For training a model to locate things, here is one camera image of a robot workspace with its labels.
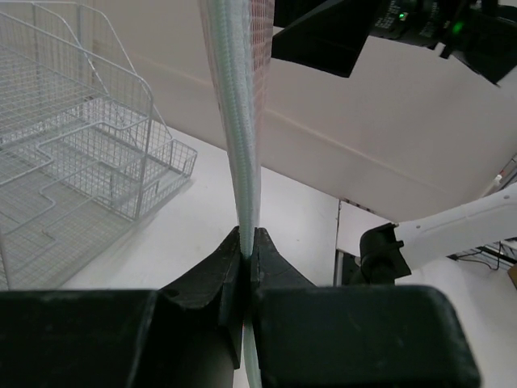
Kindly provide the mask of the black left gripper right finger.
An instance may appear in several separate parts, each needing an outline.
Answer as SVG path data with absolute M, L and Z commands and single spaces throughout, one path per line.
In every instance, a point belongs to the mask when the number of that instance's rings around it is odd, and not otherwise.
M 421 285 L 318 287 L 255 232 L 251 311 L 265 387 L 479 387 L 460 320 Z

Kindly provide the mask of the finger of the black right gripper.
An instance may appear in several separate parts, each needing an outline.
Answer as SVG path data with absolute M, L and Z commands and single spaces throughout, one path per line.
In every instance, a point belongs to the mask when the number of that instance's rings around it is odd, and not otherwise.
M 280 0 L 275 3 L 271 57 L 342 78 L 351 76 L 375 22 L 387 12 L 381 0 Z
M 448 47 L 461 63 L 494 85 L 516 67 L 515 40 L 458 40 Z

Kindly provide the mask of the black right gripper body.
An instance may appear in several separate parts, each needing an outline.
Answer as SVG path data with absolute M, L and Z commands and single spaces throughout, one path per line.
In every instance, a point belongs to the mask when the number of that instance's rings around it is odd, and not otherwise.
M 382 1 L 371 36 L 445 53 L 516 51 L 516 8 L 500 1 Z

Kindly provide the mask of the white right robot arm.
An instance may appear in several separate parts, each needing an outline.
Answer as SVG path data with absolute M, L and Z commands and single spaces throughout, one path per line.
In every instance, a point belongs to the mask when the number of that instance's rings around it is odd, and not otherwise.
M 441 44 L 499 85 L 516 67 L 516 9 L 497 1 L 278 1 L 272 56 L 342 78 L 370 36 L 427 49 Z M 393 284 L 440 256 L 513 238 L 516 188 L 363 233 L 350 285 Z

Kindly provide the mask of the clear mesh zipper pouch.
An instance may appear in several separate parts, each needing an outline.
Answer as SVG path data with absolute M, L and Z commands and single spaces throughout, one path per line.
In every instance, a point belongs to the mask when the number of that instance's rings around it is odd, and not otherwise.
M 275 3 L 200 1 L 204 43 L 232 175 L 245 265 L 261 209 L 260 131 L 267 97 Z

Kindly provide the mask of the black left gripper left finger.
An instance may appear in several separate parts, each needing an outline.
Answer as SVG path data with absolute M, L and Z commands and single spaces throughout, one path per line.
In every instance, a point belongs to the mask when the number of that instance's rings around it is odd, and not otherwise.
M 239 233 L 160 289 L 1 295 L 4 387 L 231 387 L 241 364 Z

